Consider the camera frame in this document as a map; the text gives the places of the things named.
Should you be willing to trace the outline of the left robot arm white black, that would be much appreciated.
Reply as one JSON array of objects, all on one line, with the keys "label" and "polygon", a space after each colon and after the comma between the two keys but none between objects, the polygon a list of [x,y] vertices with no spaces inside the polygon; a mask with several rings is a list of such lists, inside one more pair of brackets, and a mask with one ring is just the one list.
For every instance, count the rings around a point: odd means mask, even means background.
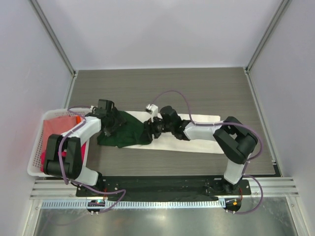
[{"label": "left robot arm white black", "polygon": [[68,109],[68,112],[79,116],[82,121],[64,133],[49,136],[43,172],[62,178],[65,184],[74,182],[77,185],[87,185],[92,195],[100,196],[105,189],[102,174],[86,167],[82,160],[82,146],[100,131],[107,136],[115,134],[126,123],[126,119],[111,100],[100,99],[97,106],[86,107],[86,110],[80,114],[73,108]]}]

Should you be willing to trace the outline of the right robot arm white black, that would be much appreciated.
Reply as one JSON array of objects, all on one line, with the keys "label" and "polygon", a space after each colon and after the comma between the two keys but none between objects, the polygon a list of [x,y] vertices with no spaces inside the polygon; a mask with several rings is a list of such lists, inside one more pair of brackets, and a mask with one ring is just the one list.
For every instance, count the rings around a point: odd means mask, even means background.
[{"label": "right robot arm white black", "polygon": [[171,133],[180,141],[215,141],[228,158],[219,190],[230,195],[239,190],[250,155],[260,142],[254,131],[235,117],[218,123],[196,123],[192,118],[182,119],[171,106],[159,109],[154,104],[148,104],[145,111],[151,115],[144,122],[145,134],[150,141],[159,138],[162,133]]}]

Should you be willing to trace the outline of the white and green t shirt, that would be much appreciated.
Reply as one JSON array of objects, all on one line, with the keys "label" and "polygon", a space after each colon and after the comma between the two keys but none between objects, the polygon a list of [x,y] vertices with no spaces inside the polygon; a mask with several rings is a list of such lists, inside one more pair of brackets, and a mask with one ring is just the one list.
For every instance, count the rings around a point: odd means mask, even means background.
[{"label": "white and green t shirt", "polygon": [[[128,114],[134,116],[138,120],[144,122],[151,116],[149,113],[140,111],[126,111]],[[192,115],[192,119],[199,123],[217,123],[221,120],[220,116],[212,115]],[[117,141],[114,138],[106,137],[100,133],[97,138],[97,144],[100,146],[117,147]],[[158,139],[154,139],[148,145],[132,145],[125,148],[134,149],[152,149],[152,150],[168,150],[168,151],[181,151],[181,152],[196,152],[196,153],[209,153],[209,154],[223,154],[222,149],[216,141],[210,140],[192,140],[180,141],[176,139],[171,133],[162,133]]]}]

